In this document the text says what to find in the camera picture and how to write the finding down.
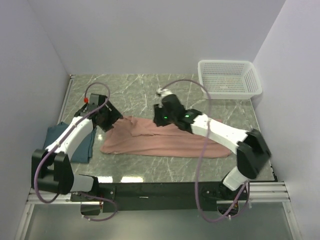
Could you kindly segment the pink t shirt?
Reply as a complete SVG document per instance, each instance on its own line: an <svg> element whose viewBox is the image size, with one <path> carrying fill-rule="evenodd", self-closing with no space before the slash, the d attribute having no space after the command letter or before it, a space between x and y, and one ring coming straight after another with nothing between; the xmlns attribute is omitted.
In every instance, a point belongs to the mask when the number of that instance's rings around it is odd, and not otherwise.
<svg viewBox="0 0 320 240"><path fill-rule="evenodd" d="M198 158L206 138L178 129L156 126L152 119L124 116L106 132L100 151L153 157Z"/></svg>

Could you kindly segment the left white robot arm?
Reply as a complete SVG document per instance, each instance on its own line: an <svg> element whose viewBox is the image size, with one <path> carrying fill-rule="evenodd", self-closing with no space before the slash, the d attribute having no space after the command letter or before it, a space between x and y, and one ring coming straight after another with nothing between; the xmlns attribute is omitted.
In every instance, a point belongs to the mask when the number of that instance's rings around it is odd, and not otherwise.
<svg viewBox="0 0 320 240"><path fill-rule="evenodd" d="M74 174L71 158L82 141L99 127L109 131L122 114L110 103L109 97L91 94L74 114L66 130L45 149L37 149L31 157L32 187L59 195L82 192L88 201L100 195L98 179L94 176Z"/></svg>

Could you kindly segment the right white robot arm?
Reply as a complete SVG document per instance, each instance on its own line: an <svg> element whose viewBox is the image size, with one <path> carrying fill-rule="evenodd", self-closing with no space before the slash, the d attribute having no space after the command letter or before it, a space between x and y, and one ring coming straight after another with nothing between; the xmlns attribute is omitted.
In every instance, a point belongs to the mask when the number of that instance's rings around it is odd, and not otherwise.
<svg viewBox="0 0 320 240"><path fill-rule="evenodd" d="M167 89L156 95L160 103L153 106L153 122L158 127L174 124L181 131L207 137L236 155L236 167L224 177L219 187L222 198L232 199L243 183L257 178L271 158L271 151L259 130L234 128L196 109L185 109L178 97Z"/></svg>

